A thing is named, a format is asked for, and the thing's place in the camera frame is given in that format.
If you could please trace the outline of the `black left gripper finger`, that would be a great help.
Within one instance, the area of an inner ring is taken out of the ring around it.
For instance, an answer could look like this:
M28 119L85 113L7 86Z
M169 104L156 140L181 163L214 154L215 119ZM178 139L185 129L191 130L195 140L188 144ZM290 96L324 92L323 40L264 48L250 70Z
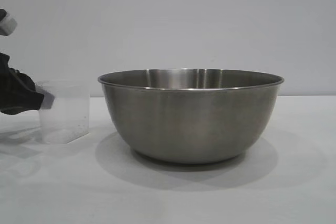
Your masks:
M50 110L55 96L46 91L26 74L14 68L9 69L11 77L10 111Z
M39 106L1 106L1 113L6 115L18 115L33 110L38 111Z

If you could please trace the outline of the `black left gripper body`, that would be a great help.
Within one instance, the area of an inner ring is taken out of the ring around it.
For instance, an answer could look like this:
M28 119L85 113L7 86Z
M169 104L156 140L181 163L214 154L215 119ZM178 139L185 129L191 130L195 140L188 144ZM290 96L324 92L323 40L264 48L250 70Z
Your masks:
M1 110L12 110L10 105L9 86L10 86L10 69L8 66L10 57L1 53Z

